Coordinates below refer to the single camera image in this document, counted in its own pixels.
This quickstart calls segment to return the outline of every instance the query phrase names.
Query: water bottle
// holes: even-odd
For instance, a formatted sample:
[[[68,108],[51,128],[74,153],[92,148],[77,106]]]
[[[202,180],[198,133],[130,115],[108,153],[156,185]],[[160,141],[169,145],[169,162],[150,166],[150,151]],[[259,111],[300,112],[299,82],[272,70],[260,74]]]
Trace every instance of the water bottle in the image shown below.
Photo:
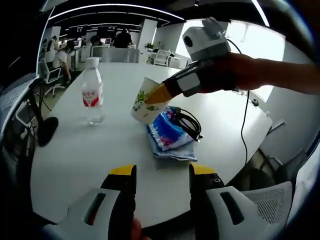
[[[82,99],[86,108],[86,119],[90,125],[98,125],[104,120],[103,86],[98,70],[99,58],[88,57],[82,77]]]

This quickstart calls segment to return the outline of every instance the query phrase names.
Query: bottle cap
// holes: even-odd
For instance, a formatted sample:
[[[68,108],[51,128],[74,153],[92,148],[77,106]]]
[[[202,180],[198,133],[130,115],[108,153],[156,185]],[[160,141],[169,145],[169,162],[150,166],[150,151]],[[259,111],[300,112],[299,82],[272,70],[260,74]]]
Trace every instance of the bottle cap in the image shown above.
[[[88,57],[85,61],[85,68],[97,68],[99,65],[98,57]]]

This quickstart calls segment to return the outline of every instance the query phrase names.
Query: paper cup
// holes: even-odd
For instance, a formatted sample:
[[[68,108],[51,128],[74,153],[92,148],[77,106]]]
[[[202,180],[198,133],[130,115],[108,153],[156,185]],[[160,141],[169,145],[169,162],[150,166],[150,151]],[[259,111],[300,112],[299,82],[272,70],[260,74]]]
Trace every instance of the paper cup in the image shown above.
[[[159,113],[165,109],[167,102],[157,104],[146,104],[145,101],[148,98],[150,92],[158,87],[160,84],[145,77],[140,87],[140,90],[135,98],[133,107],[131,109],[131,115],[139,122],[145,124],[152,124]]]

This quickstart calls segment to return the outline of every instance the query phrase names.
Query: human hand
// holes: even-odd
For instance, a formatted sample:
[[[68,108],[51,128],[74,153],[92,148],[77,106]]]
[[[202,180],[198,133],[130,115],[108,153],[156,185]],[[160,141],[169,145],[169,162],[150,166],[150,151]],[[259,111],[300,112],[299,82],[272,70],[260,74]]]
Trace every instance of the human hand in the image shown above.
[[[222,76],[223,79],[226,73],[232,73],[232,77],[235,78],[235,85],[240,90],[253,90],[265,85],[260,59],[236,53],[228,53],[225,56],[217,57],[212,66],[212,76]],[[203,89],[201,93],[211,93],[218,90],[221,90],[221,88]]]
[[[151,240],[149,237],[142,236],[141,223],[136,218],[132,221],[131,240]]]

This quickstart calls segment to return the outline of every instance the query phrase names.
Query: round table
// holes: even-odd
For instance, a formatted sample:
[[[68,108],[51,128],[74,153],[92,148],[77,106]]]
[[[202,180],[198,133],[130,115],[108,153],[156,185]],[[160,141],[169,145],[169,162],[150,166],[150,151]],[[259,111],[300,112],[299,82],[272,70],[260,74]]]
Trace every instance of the round table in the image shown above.
[[[187,161],[156,159],[146,126],[130,115],[136,94],[148,77],[161,82],[178,69],[137,63],[100,63],[105,118],[85,121],[82,74],[65,91],[51,116],[59,126],[45,147],[35,150],[31,170],[31,200],[35,213],[61,221],[68,206],[92,188],[99,188],[111,169],[137,165],[135,216],[143,227],[153,226],[190,210]],[[246,98],[231,91],[178,96],[170,105],[190,111],[202,125],[204,138],[194,143],[198,163],[213,167],[224,183],[245,164],[241,126]],[[243,130],[248,159],[259,148],[272,121],[249,104]]]

